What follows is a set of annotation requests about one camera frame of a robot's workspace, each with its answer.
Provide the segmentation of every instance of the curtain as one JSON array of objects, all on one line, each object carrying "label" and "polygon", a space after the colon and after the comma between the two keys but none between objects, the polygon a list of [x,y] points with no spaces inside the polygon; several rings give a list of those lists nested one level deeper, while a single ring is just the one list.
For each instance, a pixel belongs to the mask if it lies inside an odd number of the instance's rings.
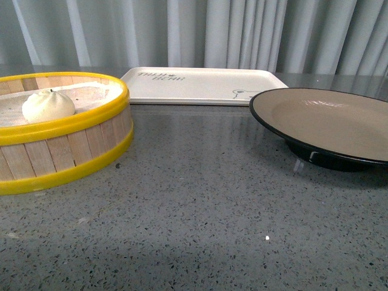
[{"label": "curtain", "polygon": [[0,64],[386,76],[385,0],[3,0]]}]

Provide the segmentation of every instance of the white tray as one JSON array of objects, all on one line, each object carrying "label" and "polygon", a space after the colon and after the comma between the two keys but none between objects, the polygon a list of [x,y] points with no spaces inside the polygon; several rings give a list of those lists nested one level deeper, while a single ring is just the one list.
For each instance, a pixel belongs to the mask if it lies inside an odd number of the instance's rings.
[{"label": "white tray", "polygon": [[256,94],[287,86],[262,70],[138,67],[122,78],[131,104],[248,106]]}]

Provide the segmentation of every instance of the yellow plastic band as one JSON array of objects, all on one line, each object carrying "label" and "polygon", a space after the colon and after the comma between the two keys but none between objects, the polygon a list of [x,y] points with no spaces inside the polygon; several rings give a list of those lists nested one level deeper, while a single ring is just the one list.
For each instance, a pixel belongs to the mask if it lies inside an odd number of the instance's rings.
[{"label": "yellow plastic band", "polygon": [[90,175],[121,156],[133,139],[133,123],[130,133],[113,149],[74,168],[44,176],[0,182],[0,195],[22,194],[67,184]]},{"label": "yellow plastic band", "polygon": [[53,121],[40,122],[35,124],[0,127],[0,146],[21,144],[25,142],[39,141],[42,139],[55,138],[68,133],[77,132],[96,124],[100,124],[115,115],[119,114],[129,103],[128,87],[122,80],[97,73],[86,72],[51,72],[18,75],[0,78],[0,82],[13,81],[17,79],[38,78],[48,76],[88,76],[111,80],[120,85],[122,93],[114,100],[91,109]]}]

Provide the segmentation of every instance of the black plate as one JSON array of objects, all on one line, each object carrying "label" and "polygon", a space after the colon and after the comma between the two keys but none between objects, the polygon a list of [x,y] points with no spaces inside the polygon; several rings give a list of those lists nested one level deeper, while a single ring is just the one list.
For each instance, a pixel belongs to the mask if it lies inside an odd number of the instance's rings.
[{"label": "black plate", "polygon": [[269,90],[252,115],[305,161],[345,172],[388,166],[388,102],[321,89]]}]

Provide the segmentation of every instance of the steamed bun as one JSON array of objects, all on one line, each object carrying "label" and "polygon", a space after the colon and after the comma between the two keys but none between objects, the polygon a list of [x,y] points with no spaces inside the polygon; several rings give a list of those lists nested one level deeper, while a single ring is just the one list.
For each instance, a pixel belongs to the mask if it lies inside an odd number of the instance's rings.
[{"label": "steamed bun", "polygon": [[43,90],[28,97],[22,105],[22,113],[29,123],[63,118],[75,113],[73,101],[65,94]]}]

